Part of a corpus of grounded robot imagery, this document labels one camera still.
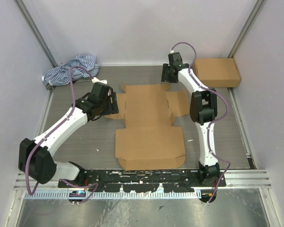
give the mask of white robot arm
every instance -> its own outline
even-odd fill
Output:
[[[220,167],[215,155],[213,128],[217,116],[217,96],[205,86],[184,64],[179,52],[169,54],[169,64],[163,64],[161,81],[184,84],[192,95],[190,117],[195,123],[200,143],[198,176],[201,182],[211,183],[220,175]]]
[[[198,86],[194,80],[192,79],[194,77],[201,86]],[[199,92],[206,92],[203,88],[200,87],[206,87],[203,85],[203,83],[198,79],[198,77],[191,71],[191,76],[189,75],[188,69],[182,69],[178,73],[178,79],[179,81],[184,84],[184,86],[187,88],[190,94],[199,91]],[[216,163],[218,163],[218,160],[209,153],[209,147],[207,142],[207,129],[210,122],[204,122],[201,124],[200,122],[195,122],[195,125],[198,130],[199,135],[199,143],[200,143],[200,163],[203,166],[214,166]],[[214,148],[214,138],[213,138],[213,128],[214,123],[210,126],[210,134],[209,134],[209,140],[211,144],[211,149],[213,153],[215,154],[215,148]]]
[[[95,121],[103,115],[118,112],[116,93],[108,85],[96,82],[92,91],[77,99],[74,109],[71,107],[50,129],[33,140],[26,138],[20,143],[19,169],[25,172],[29,154],[41,142],[29,161],[28,175],[41,184],[52,179],[65,179],[76,185],[82,185],[84,169],[72,162],[54,161],[53,156],[79,127],[90,120]]]

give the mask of white wall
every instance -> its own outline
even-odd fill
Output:
[[[267,0],[235,55],[242,81],[235,97],[284,217],[284,0]]]
[[[162,64],[181,41],[200,57],[227,57],[256,0],[23,2],[59,63],[88,53],[101,64]]]
[[[12,0],[0,1],[0,227],[18,174],[19,144],[34,138],[48,91],[40,77],[51,64]]]

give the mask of blue striped shirt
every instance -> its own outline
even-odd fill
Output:
[[[51,86],[63,86],[70,82],[70,68],[72,66],[81,66],[88,70],[94,77],[99,72],[100,65],[96,64],[96,57],[93,55],[78,55],[74,59],[62,66],[58,66],[51,70],[48,70],[44,74],[44,85]],[[82,69],[72,70],[72,80],[78,80],[80,78],[90,78]]]

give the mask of flattened cardboard box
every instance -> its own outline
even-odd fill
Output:
[[[119,113],[110,119],[124,119],[125,129],[115,133],[115,157],[125,170],[179,168],[185,161],[181,127],[172,126],[175,117],[189,113],[185,90],[167,92],[169,84],[122,83],[125,94],[117,94]]]

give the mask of gray wooden floor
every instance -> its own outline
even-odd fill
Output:
[[[125,82],[127,85],[157,84],[160,83],[161,72],[161,66],[107,66],[100,69],[98,78],[107,79],[114,91],[122,93],[121,82]],[[90,92],[92,86],[91,82],[74,84],[76,99]],[[177,83],[171,84],[169,91],[181,89],[185,89],[185,87],[181,83]],[[217,91],[230,104],[228,90],[218,88]],[[47,116],[45,130],[59,120],[71,104],[70,86],[57,87]],[[218,99],[218,116],[223,115],[224,112],[224,103]],[[184,133],[186,160],[181,168],[198,168],[200,146],[195,124],[191,121],[190,116],[186,115],[176,118],[173,125],[181,126]],[[123,120],[102,117],[98,121],[89,122],[62,144],[56,152],[54,160],[72,161],[89,169],[119,169],[121,166],[115,158],[115,131],[121,128],[125,128]],[[232,168],[249,168],[246,151],[232,109],[225,119],[215,124],[214,137],[217,155],[231,161]],[[221,162],[220,165],[221,168],[227,166]]]

